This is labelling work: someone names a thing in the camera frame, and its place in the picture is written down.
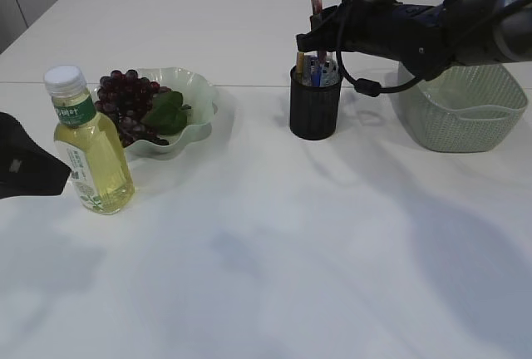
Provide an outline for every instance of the green plastic basket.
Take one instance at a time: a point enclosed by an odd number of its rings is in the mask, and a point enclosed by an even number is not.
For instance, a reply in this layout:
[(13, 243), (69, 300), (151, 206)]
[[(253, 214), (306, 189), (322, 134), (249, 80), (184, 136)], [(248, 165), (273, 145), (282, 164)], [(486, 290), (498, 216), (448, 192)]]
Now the green plastic basket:
[[(410, 72), (399, 66), (399, 83)], [(528, 98), (503, 66), (454, 66), (397, 97), (398, 111), (418, 142), (445, 153), (493, 150), (524, 114)]]

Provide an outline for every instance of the dark red grapes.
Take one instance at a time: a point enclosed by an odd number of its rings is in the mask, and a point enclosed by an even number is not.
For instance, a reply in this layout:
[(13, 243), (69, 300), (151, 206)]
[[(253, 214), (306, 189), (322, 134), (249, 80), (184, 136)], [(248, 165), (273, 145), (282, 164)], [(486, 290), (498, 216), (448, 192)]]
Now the dark red grapes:
[(124, 147), (138, 140), (148, 140), (157, 145), (168, 145), (168, 140), (160, 139), (157, 130), (143, 125), (140, 120), (153, 107), (153, 98), (171, 91), (158, 82), (140, 78), (135, 70), (123, 74), (114, 70), (111, 76), (100, 79), (96, 109), (106, 114), (115, 123)]

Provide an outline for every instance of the black cable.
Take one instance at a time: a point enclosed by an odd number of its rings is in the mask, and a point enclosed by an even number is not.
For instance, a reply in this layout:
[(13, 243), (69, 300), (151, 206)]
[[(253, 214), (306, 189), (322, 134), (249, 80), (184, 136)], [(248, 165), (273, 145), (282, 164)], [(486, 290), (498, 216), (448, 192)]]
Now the black cable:
[[(393, 94), (393, 93), (399, 93), (401, 91), (408, 90), (415, 85), (417, 85), (422, 80), (426, 79), (430, 74), (432, 74), (434, 71), (436, 71), (441, 66), (444, 66), (450, 58), (453, 57), (455, 53), (455, 49), (470, 35), (475, 33), (477, 30), (481, 29), (484, 25), (502, 21), (505, 18), (517, 13), (520, 11), (523, 7), (528, 6), (532, 3), (532, 0), (517, 0), (508, 6), (505, 6), (501, 8), (498, 12), (494, 12), (490, 14), (488, 17), (483, 18), (478, 23), (476, 23), (473, 27), (468, 29), (466, 32), (464, 32), (458, 39), (456, 39), (453, 44), (448, 47), (443, 54), (435, 60), (431, 65), (426, 67), (420, 74), (415, 76), (412, 80), (410, 80), (407, 83), (404, 83), (399, 86), (393, 86), (393, 87), (382, 87), (378, 82), (373, 82), (371, 85), (371, 91), (366, 91), (367, 89), (362, 89), (360, 91), (361, 93), (369, 94), (369, 96), (378, 96), (378, 94)], [(350, 16), (352, 12), (352, 3), (348, 4), (349, 9), (347, 10), (347, 15)], [(338, 67), (341, 72), (341, 74), (355, 87), (355, 89), (358, 91), (357, 86), (361, 88), (366, 88), (368, 86), (366, 80), (356, 80), (354, 79), (349, 72), (347, 72), (342, 59), (342, 42), (343, 42), (343, 34), (345, 32), (345, 27), (347, 25), (347, 20), (349, 17), (345, 17), (342, 20), (342, 23), (340, 24), (340, 30), (338, 31), (338, 39), (337, 39), (337, 62)]]

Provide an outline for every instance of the white bottle cap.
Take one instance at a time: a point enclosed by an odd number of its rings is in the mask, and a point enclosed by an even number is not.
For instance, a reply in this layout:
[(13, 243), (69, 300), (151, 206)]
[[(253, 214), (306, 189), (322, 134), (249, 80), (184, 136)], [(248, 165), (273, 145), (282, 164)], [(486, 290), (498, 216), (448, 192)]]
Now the white bottle cap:
[(77, 66), (56, 66), (44, 75), (44, 85), (52, 97), (77, 96), (86, 89), (86, 80)]

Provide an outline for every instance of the pen holder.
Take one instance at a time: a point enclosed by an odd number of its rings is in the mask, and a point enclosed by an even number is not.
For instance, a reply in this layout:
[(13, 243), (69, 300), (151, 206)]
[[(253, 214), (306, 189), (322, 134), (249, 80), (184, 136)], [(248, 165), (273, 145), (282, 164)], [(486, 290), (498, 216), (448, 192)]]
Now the pen holder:
[(342, 78), (336, 85), (311, 87), (297, 81), (295, 71), (295, 67), (290, 71), (290, 129), (305, 140), (331, 137), (336, 130)]

